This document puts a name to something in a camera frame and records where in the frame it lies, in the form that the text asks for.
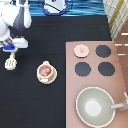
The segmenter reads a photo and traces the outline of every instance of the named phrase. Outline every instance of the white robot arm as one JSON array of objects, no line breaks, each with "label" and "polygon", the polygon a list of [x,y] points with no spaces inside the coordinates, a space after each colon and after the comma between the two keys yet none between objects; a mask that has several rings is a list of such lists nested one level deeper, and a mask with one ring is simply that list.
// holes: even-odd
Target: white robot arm
[{"label": "white robot arm", "polygon": [[13,38],[9,26],[23,31],[32,23],[28,0],[16,0],[16,6],[7,2],[0,2],[0,47],[3,51],[11,52],[6,60],[5,68],[13,70],[16,67],[15,52],[18,48],[27,48],[28,42],[23,37]]},{"label": "white robot arm", "polygon": [[8,26],[23,31],[31,26],[31,22],[28,0],[16,0],[16,6],[0,2],[0,41],[11,36]]}]

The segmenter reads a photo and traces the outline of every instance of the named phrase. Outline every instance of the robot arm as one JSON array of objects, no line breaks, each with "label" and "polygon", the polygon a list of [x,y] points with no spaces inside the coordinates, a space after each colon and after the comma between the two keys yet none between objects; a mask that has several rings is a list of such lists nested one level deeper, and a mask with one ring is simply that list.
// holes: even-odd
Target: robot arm
[{"label": "robot arm", "polygon": [[16,0],[16,6],[4,4],[1,18],[8,26],[23,31],[31,26],[31,15],[28,0]]}]

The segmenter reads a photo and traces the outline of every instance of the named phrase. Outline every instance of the white device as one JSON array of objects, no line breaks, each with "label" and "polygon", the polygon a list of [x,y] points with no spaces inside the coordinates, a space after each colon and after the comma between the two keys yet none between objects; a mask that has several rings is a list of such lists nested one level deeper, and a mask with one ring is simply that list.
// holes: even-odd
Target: white device
[{"label": "white device", "polygon": [[31,23],[32,19],[28,0],[16,0],[16,6],[10,4],[8,1],[0,2],[0,47],[3,47],[3,51],[5,52],[11,52],[9,60],[5,63],[6,69],[13,70],[16,67],[14,54],[18,48],[28,47],[28,42],[24,37],[14,38],[11,36],[9,26],[23,31],[29,28]]},{"label": "white device", "polygon": [[66,10],[65,0],[45,0],[44,13],[48,15],[55,15],[63,13]]}]

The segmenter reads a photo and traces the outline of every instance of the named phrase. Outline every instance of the small bowl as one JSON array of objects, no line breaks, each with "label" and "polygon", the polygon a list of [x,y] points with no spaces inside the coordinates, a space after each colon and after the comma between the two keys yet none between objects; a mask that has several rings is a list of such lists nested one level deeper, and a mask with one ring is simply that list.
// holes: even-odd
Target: small bowl
[{"label": "small bowl", "polygon": [[115,117],[114,104],[108,92],[99,87],[83,89],[76,99],[76,111],[80,119],[93,128],[109,125]]}]

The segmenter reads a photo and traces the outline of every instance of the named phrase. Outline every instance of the bowl rim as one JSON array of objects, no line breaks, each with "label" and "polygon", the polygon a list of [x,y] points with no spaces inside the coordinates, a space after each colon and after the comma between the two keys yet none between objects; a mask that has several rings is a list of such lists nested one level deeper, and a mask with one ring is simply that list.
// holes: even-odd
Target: bowl rim
[{"label": "bowl rim", "polygon": [[113,121],[113,119],[114,119],[114,117],[115,117],[115,111],[116,111],[115,109],[114,109],[114,112],[113,112],[113,115],[112,115],[111,119],[110,119],[106,124],[104,124],[104,125],[99,125],[99,126],[89,124],[88,122],[86,122],[86,121],[81,117],[81,115],[80,115],[80,113],[79,113],[79,110],[78,110],[78,99],[79,99],[79,97],[81,96],[81,94],[82,94],[83,92],[85,92],[85,91],[87,91],[87,90],[89,90],[89,89],[98,89],[98,90],[103,91],[104,93],[106,93],[106,94],[108,95],[108,97],[110,98],[110,100],[111,100],[112,103],[114,104],[113,98],[112,98],[111,95],[110,95],[107,91],[105,91],[104,89],[102,89],[102,88],[100,88],[100,87],[94,87],[94,86],[92,86],[92,87],[86,87],[86,88],[84,88],[84,89],[78,94],[78,96],[77,96],[77,98],[76,98],[76,111],[77,111],[77,114],[78,114],[79,118],[80,118],[85,124],[87,124],[87,125],[90,126],[90,127],[93,127],[93,128],[97,128],[97,127],[98,127],[98,128],[106,127],[106,126],[108,126],[108,125]]}]

